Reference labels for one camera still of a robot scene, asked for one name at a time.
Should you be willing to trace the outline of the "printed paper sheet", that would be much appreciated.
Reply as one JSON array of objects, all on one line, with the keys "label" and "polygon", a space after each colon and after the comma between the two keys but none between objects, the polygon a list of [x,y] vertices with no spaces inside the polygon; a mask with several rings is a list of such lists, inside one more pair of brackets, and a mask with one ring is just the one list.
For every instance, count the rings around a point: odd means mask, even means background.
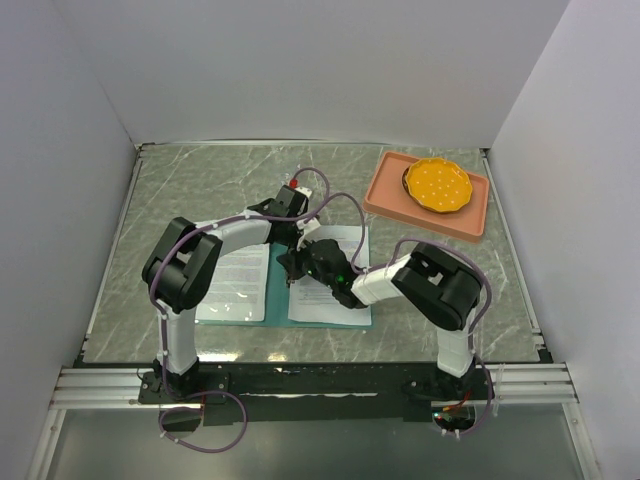
[{"label": "printed paper sheet", "polygon": [[[350,261],[361,240],[359,226],[321,226],[312,240],[334,239]],[[289,290],[288,318],[296,325],[327,328],[369,328],[372,310],[348,309],[331,294],[328,287],[305,275]]]},{"label": "printed paper sheet", "polygon": [[197,323],[258,323],[265,318],[269,246],[242,248],[220,258],[197,306]]}]

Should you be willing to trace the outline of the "orange dotted plate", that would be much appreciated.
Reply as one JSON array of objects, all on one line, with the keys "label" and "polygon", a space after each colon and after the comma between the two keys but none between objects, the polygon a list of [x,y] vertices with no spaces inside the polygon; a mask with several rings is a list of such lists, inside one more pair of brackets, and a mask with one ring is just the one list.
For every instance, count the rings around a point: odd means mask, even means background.
[{"label": "orange dotted plate", "polygon": [[469,175],[456,163],[440,157],[423,158],[404,172],[403,187],[425,210],[454,213],[470,201],[473,186]]}]

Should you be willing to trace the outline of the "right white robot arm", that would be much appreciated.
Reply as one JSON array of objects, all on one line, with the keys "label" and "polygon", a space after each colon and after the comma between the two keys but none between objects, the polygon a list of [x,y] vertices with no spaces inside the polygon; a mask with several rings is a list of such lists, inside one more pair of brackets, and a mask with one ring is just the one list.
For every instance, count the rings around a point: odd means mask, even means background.
[{"label": "right white robot arm", "polygon": [[436,371],[425,381],[433,399],[471,395],[483,363],[473,333],[487,313],[493,292],[484,272],[466,256],[432,242],[413,241],[413,250],[375,267],[355,270],[333,239],[292,247],[276,258],[288,284],[308,278],[323,286],[339,311],[364,310],[404,299],[436,327]]}]

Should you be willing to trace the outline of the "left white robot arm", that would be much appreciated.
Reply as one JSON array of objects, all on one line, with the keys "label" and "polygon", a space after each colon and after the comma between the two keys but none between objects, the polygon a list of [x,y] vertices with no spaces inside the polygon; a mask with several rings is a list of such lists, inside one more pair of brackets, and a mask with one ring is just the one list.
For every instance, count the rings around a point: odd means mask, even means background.
[{"label": "left white robot arm", "polygon": [[242,212],[203,226],[172,219],[142,269],[156,310],[160,340],[154,372],[174,401],[190,400],[201,386],[194,310],[205,298],[220,258],[245,247],[300,238],[309,216],[308,196],[289,186]]}]

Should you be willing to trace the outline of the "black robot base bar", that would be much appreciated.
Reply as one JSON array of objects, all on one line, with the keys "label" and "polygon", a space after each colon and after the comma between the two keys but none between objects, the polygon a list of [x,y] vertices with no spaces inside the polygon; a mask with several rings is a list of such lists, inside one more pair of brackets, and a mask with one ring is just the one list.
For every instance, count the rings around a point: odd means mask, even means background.
[{"label": "black robot base bar", "polygon": [[202,363],[184,380],[155,366],[140,381],[141,405],[194,408],[206,426],[243,420],[429,422],[436,403],[462,407],[494,397],[480,366],[456,378],[433,362]]}]

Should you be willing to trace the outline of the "teal file folder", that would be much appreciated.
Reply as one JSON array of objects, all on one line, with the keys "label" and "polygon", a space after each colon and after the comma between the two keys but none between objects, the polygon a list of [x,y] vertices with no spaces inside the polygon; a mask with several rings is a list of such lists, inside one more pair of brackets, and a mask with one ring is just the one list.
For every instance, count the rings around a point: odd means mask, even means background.
[{"label": "teal file folder", "polygon": [[197,323],[200,325],[227,325],[227,326],[257,326],[257,327],[304,327],[327,328],[317,326],[296,325],[288,318],[289,290],[292,285],[286,282],[285,271],[277,262],[276,257],[285,253],[286,248],[281,245],[269,246],[269,262],[266,284],[265,318],[258,323],[237,322],[211,322]]}]

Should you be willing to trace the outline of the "aluminium frame rail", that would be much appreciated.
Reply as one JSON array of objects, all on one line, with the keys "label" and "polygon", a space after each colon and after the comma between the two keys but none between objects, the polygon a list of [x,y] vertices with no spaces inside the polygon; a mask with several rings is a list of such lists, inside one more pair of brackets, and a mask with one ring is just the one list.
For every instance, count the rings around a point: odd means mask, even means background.
[{"label": "aluminium frame rail", "polygon": [[[561,405],[583,477],[602,477],[566,365],[497,364],[488,369],[496,387],[495,408],[508,404]],[[48,476],[60,429],[69,410],[138,408],[139,376],[147,371],[144,367],[62,369],[26,477],[45,479]]]}]

